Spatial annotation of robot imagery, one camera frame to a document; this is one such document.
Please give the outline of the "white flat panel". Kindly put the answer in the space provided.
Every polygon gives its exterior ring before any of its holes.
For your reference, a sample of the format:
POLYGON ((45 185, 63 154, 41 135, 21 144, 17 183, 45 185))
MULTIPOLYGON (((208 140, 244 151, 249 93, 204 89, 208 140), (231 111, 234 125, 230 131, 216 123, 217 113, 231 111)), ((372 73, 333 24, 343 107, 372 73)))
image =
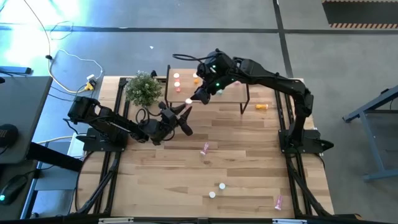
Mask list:
POLYGON ((77 139, 77 134, 73 134, 72 140, 70 141, 70 146, 68 148, 67 155, 72 157, 82 157, 85 155, 83 150, 85 143, 77 139))

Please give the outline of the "silver metal bracket strip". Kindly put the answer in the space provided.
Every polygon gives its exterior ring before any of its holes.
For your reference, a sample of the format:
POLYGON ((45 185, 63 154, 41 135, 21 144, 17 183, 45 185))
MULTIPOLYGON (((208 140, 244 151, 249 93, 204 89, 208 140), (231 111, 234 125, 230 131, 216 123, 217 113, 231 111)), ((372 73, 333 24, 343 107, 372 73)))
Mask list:
POLYGON ((273 219, 272 224, 308 224, 306 220, 300 219, 273 219))
POLYGON ((109 217, 109 218, 100 218, 98 220, 98 224, 130 224, 134 223, 134 219, 132 217, 109 217))

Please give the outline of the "black mat hazard stripe edge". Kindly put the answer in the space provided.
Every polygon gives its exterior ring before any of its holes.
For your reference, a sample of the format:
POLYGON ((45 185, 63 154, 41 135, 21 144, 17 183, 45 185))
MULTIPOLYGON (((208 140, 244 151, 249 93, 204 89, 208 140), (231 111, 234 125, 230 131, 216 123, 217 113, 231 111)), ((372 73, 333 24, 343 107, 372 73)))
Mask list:
POLYGON ((331 28, 398 29, 398 0, 322 0, 331 28))

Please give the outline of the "black aluminium table frame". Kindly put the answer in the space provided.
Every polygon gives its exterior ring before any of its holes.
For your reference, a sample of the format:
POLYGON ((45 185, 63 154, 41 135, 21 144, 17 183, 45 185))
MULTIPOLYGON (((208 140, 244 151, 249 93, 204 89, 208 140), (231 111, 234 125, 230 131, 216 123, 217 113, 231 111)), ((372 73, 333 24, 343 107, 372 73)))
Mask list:
POLYGON ((108 184, 96 212, 112 217, 187 222, 199 218, 292 218, 315 214, 287 164, 293 164, 313 196, 328 212, 333 207, 325 170, 313 154, 286 156, 278 132, 292 119, 290 101, 264 86, 249 87, 243 114, 239 104, 195 102, 191 136, 177 130, 155 146, 128 140, 116 181, 108 184), (255 106, 268 105, 267 110, 255 106), (200 154, 205 143, 209 148, 200 154), (219 189, 224 183, 226 188, 219 189), (210 198, 209 192, 216 197, 210 198), (283 196, 282 210, 274 208, 283 196))

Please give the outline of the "green artificial potted plant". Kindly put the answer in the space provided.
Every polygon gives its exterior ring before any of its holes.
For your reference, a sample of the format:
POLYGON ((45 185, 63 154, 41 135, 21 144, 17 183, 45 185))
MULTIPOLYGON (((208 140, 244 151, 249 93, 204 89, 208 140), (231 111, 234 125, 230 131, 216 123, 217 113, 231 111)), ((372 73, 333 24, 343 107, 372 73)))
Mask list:
POLYGON ((124 91, 128 101, 141 107, 153 105, 163 95, 160 82, 140 70, 128 80, 124 91))

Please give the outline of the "dark flat tablet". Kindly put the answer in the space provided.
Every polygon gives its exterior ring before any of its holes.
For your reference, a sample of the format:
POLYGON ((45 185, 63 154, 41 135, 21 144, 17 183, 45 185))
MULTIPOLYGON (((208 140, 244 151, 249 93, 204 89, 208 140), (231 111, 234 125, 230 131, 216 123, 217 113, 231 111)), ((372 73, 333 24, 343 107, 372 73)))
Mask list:
POLYGON ((13 73, 13 74, 30 75, 32 73, 32 69, 29 68, 29 67, 0 66, 0 72, 2 72, 2 73, 13 73))

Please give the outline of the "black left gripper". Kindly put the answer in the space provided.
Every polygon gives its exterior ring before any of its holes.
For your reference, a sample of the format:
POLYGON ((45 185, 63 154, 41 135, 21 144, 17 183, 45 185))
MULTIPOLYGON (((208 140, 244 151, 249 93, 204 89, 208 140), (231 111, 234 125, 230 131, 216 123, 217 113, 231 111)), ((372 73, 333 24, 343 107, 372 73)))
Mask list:
POLYGON ((192 107, 186 107, 183 103, 179 106, 168 107, 164 102, 158 104, 159 113, 152 114, 147 108, 147 120, 145 121, 145 133, 154 145, 160 145, 162 141, 169 141, 175 136, 175 128, 180 127, 187 136, 193 134, 188 125, 188 117, 192 107))

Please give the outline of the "wooden shelf black metal legs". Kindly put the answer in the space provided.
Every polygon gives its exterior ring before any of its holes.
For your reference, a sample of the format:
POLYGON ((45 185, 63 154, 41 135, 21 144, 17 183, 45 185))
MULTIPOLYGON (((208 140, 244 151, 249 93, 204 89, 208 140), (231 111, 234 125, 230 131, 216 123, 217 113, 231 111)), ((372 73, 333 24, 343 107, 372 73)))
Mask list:
MULTIPOLYGON (((164 99, 165 102, 172 106, 177 103, 184 103, 187 98, 190 98, 195 90, 202 84, 202 80, 199 78, 199 83, 194 84, 193 73, 196 73, 196 69, 193 68, 172 68, 167 65, 166 75, 166 86, 164 99), (179 73, 180 88, 181 92, 175 91, 174 73, 179 73)), ((244 88, 242 85, 230 85, 224 91, 222 95, 211 96, 210 103, 224 103, 224 104, 239 104, 241 114, 244 113, 250 100, 249 87, 246 85, 244 88)))

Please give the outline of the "black round speaker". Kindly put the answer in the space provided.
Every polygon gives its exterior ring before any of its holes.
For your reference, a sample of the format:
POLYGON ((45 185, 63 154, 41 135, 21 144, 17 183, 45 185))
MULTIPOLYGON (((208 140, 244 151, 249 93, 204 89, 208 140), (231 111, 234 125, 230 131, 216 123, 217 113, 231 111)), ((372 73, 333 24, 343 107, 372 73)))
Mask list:
POLYGON ((19 131, 12 124, 0 125, 0 147, 11 147, 19 136, 19 131))

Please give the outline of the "black computer mouse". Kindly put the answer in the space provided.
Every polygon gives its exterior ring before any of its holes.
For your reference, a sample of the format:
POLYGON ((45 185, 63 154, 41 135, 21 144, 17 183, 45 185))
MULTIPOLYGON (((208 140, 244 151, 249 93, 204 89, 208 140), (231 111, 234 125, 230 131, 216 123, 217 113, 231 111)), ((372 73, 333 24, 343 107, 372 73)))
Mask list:
POLYGON ((16 175, 0 190, 0 205, 10 205, 27 183, 26 175, 16 175))

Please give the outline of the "grey desk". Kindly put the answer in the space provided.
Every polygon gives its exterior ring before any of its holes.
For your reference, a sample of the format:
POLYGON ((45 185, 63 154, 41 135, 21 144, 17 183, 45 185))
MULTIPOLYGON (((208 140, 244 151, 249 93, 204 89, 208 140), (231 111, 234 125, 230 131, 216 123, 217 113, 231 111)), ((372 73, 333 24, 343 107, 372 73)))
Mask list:
POLYGON ((25 159, 52 82, 51 77, 13 76, 0 83, 0 125, 12 124, 19 131, 11 147, 0 147, 0 164, 25 159))

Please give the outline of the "black desk foot beam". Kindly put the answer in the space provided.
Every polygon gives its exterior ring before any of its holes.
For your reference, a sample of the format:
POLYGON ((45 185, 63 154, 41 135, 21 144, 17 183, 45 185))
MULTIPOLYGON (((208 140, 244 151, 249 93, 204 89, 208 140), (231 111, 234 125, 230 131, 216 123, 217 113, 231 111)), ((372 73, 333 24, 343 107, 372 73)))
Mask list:
POLYGON ((34 142, 30 144, 25 158, 27 160, 37 160, 75 172, 80 171, 83 166, 83 162, 77 158, 62 154, 34 142))

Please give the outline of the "blue-grey metal stand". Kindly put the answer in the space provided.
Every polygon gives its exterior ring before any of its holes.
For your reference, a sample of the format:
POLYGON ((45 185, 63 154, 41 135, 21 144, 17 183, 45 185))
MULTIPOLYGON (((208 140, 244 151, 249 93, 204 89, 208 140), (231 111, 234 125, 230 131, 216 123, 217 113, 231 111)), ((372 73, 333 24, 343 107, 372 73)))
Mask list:
POLYGON ((363 175, 364 181, 398 177, 398 110, 380 109, 395 99, 398 85, 342 117, 346 123, 360 119, 367 135, 377 172, 363 175))

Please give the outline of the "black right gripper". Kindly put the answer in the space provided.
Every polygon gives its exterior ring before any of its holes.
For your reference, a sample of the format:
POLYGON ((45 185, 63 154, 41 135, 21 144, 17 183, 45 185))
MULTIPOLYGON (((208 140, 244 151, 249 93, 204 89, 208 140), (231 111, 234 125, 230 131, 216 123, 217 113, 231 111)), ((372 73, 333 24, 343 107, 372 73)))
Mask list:
POLYGON ((215 49, 206 57, 197 58, 199 64, 196 74, 202 79, 202 84, 195 90, 191 100, 201 101, 207 105, 211 96, 218 90, 225 90, 228 86, 239 81, 237 77, 238 67, 236 62, 223 51, 215 49))

